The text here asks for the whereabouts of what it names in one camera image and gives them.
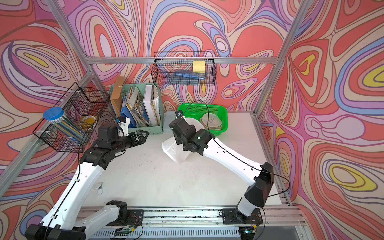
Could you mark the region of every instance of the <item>wire mesh basket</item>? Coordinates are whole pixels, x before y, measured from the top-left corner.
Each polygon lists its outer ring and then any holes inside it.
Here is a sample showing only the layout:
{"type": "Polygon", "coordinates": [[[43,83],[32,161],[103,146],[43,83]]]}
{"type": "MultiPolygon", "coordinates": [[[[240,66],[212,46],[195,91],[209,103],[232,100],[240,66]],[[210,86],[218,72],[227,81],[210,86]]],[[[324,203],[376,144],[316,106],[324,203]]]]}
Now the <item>wire mesh basket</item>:
{"type": "MultiPolygon", "coordinates": [[[[77,83],[74,83],[66,93],[59,99],[61,102],[62,98],[67,95],[70,89],[77,83]]],[[[79,87],[73,90],[70,99],[61,108],[66,113],[67,117],[72,119],[84,132],[84,137],[80,143],[71,141],[67,135],[56,128],[53,124],[49,124],[48,127],[42,131],[38,129],[43,127],[43,119],[40,121],[38,126],[34,129],[33,134],[38,138],[47,143],[50,147],[58,152],[83,152],[86,147],[93,131],[95,130],[101,115],[107,108],[110,102],[109,94],[102,92],[95,88],[90,87],[79,87]],[[94,116],[95,121],[90,124],[82,121],[86,116],[94,116]]]]}
{"type": "Polygon", "coordinates": [[[213,51],[154,52],[152,79],[159,85],[215,85],[216,65],[213,51]],[[205,62],[196,72],[195,61],[205,62]]]}

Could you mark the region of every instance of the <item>yellow round container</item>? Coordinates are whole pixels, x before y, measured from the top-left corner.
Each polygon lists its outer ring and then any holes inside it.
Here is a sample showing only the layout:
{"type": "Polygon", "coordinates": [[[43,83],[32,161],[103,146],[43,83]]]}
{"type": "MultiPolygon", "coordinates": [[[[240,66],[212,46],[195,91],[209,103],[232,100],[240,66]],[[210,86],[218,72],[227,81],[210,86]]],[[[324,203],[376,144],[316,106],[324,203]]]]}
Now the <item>yellow round container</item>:
{"type": "Polygon", "coordinates": [[[80,127],[82,130],[87,131],[92,124],[96,121],[95,116],[84,116],[80,118],[80,127]]]}

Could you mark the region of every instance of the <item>psychedelic wallpaper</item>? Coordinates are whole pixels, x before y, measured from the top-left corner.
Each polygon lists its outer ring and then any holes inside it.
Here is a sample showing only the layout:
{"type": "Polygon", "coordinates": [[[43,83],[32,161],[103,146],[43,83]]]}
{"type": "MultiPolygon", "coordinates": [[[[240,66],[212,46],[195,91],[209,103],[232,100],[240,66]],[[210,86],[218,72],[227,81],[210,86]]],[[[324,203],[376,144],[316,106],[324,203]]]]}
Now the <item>psychedelic wallpaper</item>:
{"type": "MultiPolygon", "coordinates": [[[[43,112],[85,74],[43,2],[0,0],[0,174],[43,112]]],[[[0,199],[0,239],[25,239],[27,226],[41,220],[68,184],[75,157],[40,147],[0,199]]]]}
{"type": "Polygon", "coordinates": [[[315,0],[258,112],[316,239],[384,239],[383,59],[384,1],[315,0]]]}
{"type": "MultiPolygon", "coordinates": [[[[214,51],[216,56],[277,56],[297,1],[61,1],[88,56],[153,56],[154,51],[214,51]]],[[[220,64],[215,86],[162,86],[164,109],[203,100],[229,111],[252,111],[272,65],[220,64]]],[[[97,64],[109,87],[151,81],[151,64],[97,64]]]]}
{"type": "MultiPolygon", "coordinates": [[[[218,56],[277,56],[297,1],[59,0],[89,56],[150,56],[157,50],[213,50],[218,56]]],[[[45,0],[0,0],[0,173],[30,140],[42,113],[84,76],[73,48],[45,0]]],[[[108,88],[151,81],[151,65],[94,66],[108,88]]],[[[230,111],[251,111],[271,65],[219,65],[218,83],[165,86],[167,110],[202,99],[230,111]]],[[[105,112],[101,123],[109,119],[105,112]]],[[[25,239],[57,201],[77,167],[77,155],[42,145],[0,199],[0,240],[25,239]]]]}

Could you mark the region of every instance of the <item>blue lid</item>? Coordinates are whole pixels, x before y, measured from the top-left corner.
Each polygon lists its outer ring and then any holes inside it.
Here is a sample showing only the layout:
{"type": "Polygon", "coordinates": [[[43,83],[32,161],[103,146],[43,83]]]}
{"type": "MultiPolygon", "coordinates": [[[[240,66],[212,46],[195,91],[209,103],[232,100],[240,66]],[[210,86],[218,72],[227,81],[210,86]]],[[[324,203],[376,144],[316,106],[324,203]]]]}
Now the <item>blue lid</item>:
{"type": "Polygon", "coordinates": [[[43,113],[43,118],[48,121],[53,121],[58,119],[64,114],[64,110],[61,107],[50,108],[43,113]]]}

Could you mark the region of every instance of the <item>green plastic basket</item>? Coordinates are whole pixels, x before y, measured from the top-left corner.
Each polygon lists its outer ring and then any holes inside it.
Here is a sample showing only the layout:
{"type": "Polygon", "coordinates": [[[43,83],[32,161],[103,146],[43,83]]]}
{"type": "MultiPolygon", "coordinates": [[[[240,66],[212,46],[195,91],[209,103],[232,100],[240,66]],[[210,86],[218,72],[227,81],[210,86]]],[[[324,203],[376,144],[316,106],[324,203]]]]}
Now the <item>green plastic basket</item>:
{"type": "MultiPolygon", "coordinates": [[[[182,110],[184,113],[184,116],[187,118],[194,118],[198,121],[200,121],[200,118],[207,113],[207,106],[205,104],[201,103],[192,103],[189,107],[190,103],[183,103],[179,106],[177,110],[182,110]]],[[[228,111],[225,107],[219,106],[219,105],[208,105],[208,110],[210,113],[215,114],[218,116],[222,122],[222,129],[221,130],[210,130],[211,133],[213,133],[215,136],[218,136],[225,132],[228,129],[228,111]]]]}

